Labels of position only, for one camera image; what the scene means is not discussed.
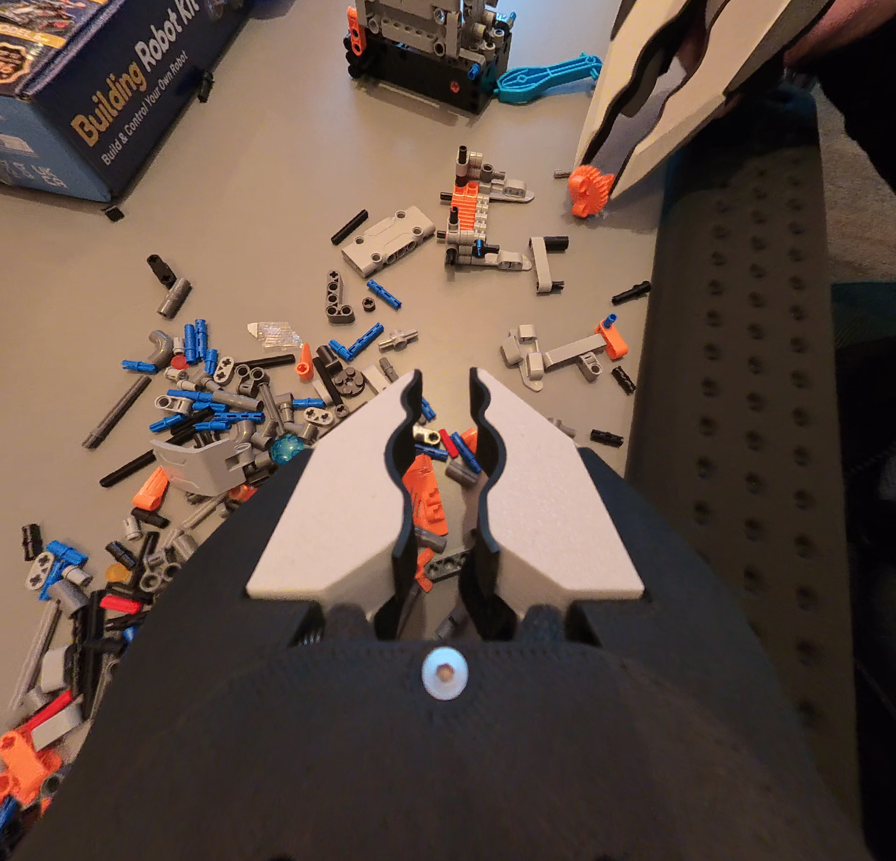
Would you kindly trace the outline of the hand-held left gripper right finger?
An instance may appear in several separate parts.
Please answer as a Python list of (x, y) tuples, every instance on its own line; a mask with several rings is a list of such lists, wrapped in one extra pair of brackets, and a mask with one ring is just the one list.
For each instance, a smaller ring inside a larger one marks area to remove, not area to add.
[(483, 368), (469, 372), (476, 459), (475, 542), (459, 578), (484, 641), (508, 641), (532, 608), (638, 600), (644, 582), (600, 495), (594, 452)]

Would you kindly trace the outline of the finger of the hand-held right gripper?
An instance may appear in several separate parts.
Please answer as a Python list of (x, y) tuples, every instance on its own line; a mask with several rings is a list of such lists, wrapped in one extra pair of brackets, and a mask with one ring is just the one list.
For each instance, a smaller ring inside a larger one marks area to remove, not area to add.
[(648, 176), (723, 106), (728, 86), (791, 0), (726, 0), (696, 70), (666, 97), (651, 131), (616, 174), (615, 199)]
[(685, 38), (700, 0), (622, 0), (588, 107), (574, 164), (590, 163), (620, 116), (651, 97)]

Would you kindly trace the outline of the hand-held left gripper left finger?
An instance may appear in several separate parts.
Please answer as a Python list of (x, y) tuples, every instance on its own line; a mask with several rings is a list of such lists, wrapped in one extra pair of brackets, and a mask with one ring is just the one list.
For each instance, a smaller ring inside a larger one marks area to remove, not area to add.
[(247, 582), (251, 598), (353, 604), (379, 638), (397, 636), (418, 565), (402, 478), (421, 412), (414, 370), (302, 454), (305, 468)]

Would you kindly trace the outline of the pile of building pieces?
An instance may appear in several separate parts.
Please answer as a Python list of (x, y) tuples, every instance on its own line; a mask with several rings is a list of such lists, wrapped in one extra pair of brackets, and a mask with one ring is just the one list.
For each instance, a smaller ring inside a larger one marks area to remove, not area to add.
[(343, 421), (330, 374), (361, 348), (323, 348), (332, 399), (302, 402), (322, 419), (283, 420), (292, 396), (258, 365), (206, 372), (168, 391), (170, 441), (135, 513), (167, 485), (202, 496), (151, 553), (109, 552), (124, 584), (85, 591), (86, 557), (48, 544), (28, 586), (49, 603), (2, 734), (2, 859), (311, 858), (315, 814), (377, 779), (361, 733), (409, 706), (375, 699), (404, 660), (353, 604), (251, 598), (246, 585), (291, 497), (299, 459)]

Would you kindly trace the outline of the orange gear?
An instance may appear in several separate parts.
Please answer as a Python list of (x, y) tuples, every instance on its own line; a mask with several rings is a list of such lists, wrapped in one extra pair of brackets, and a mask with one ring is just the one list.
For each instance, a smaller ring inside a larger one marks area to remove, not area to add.
[(572, 215), (584, 220), (599, 214), (608, 204), (615, 183), (615, 174), (603, 173), (594, 165), (583, 163), (574, 168), (567, 179)]

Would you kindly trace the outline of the person's right hand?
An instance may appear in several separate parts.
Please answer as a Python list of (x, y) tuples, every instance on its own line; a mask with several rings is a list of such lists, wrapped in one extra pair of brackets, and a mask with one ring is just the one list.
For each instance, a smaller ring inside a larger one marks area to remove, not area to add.
[(834, 0), (824, 16), (785, 55), (797, 69), (872, 33), (895, 15), (895, 0)]

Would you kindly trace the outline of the teal brick separator tool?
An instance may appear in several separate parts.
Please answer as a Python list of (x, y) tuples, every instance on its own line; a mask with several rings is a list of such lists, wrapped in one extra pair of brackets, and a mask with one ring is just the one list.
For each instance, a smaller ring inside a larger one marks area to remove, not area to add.
[(499, 77), (493, 95), (502, 104), (530, 104), (560, 87), (596, 83), (602, 67), (598, 56), (583, 52), (552, 65), (510, 69)]

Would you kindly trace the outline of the grey beam assembly orange end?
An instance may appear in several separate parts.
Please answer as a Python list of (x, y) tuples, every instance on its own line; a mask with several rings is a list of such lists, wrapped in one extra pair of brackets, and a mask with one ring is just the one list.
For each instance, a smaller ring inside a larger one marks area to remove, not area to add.
[(522, 385), (538, 393), (543, 389), (546, 374), (571, 365), (577, 366), (586, 381), (593, 383), (602, 372), (602, 356), (610, 362), (621, 361), (629, 352), (616, 322), (618, 315), (609, 314), (586, 337), (543, 351), (533, 325), (520, 325), (509, 330), (500, 346), (500, 354), (508, 368), (519, 371)]

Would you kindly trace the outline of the small clear plastic piece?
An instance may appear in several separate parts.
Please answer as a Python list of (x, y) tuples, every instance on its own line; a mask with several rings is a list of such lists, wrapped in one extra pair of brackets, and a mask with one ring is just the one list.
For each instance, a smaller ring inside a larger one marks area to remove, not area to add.
[(264, 349), (300, 348), (303, 343), (299, 333), (286, 321), (252, 322), (246, 329)]

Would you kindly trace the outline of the black dimpled pad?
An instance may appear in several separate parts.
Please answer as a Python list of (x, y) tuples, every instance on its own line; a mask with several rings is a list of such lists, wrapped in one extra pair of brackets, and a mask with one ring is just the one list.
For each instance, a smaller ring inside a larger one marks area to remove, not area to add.
[(823, 173), (784, 83), (669, 164), (629, 476), (728, 585), (861, 828)]

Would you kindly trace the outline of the dark grey angled beam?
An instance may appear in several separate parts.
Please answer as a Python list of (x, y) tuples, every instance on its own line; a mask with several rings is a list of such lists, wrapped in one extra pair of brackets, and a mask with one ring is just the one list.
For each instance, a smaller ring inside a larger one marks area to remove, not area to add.
[(344, 281), (338, 270), (328, 273), (325, 313), (333, 326), (351, 325), (356, 319), (354, 308), (344, 300)]

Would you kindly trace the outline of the partly built robot model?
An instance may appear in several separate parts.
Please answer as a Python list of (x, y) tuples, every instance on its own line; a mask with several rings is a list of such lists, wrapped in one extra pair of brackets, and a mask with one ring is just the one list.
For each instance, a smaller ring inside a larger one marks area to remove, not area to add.
[(343, 41), (351, 78), (478, 114), (507, 71), (515, 14), (498, 0), (354, 0)]

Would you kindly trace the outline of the dark grey axle rod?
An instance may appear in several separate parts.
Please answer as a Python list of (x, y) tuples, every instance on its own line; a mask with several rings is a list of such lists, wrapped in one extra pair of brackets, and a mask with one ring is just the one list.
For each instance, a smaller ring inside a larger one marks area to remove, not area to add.
[(141, 394), (151, 385), (150, 375), (139, 375), (127, 391), (113, 404), (110, 411), (92, 429), (82, 442), (82, 447), (95, 450), (106, 440), (111, 431), (123, 419)]

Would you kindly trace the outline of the grey crank beam black pins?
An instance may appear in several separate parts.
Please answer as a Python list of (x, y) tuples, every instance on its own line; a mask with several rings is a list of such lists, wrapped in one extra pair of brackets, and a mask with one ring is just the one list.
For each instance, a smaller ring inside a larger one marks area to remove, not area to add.
[(560, 293), (565, 288), (564, 281), (555, 281), (550, 270), (549, 253), (565, 252), (569, 246), (567, 235), (536, 236), (530, 238), (530, 250), (536, 278), (536, 293), (549, 295)]

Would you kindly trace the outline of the orange grey tread assembly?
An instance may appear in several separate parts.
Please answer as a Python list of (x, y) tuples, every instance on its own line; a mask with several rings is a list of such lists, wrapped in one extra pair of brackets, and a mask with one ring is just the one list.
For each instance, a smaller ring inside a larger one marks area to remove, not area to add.
[(443, 230), (437, 238), (445, 246), (444, 264), (447, 268), (478, 266), (503, 272), (527, 272), (532, 262), (521, 253), (502, 251), (487, 240), (489, 207), (504, 202), (529, 204), (534, 195), (524, 181), (507, 178), (485, 161), (480, 152), (465, 145), (458, 148), (455, 161), (454, 186), (443, 192), (440, 199), (449, 207)]

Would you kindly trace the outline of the grey rectangular panel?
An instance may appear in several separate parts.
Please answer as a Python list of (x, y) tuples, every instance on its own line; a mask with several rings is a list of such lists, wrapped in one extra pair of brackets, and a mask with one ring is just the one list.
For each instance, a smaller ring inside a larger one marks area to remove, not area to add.
[(407, 256), (435, 234), (435, 224), (417, 206), (397, 210), (347, 241), (343, 258), (364, 278), (370, 278)]

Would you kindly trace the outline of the blue robot kit box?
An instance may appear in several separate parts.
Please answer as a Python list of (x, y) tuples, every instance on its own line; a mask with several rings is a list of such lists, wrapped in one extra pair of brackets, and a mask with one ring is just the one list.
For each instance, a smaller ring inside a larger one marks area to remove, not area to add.
[(1, 180), (111, 202), (252, 0), (1, 0)]

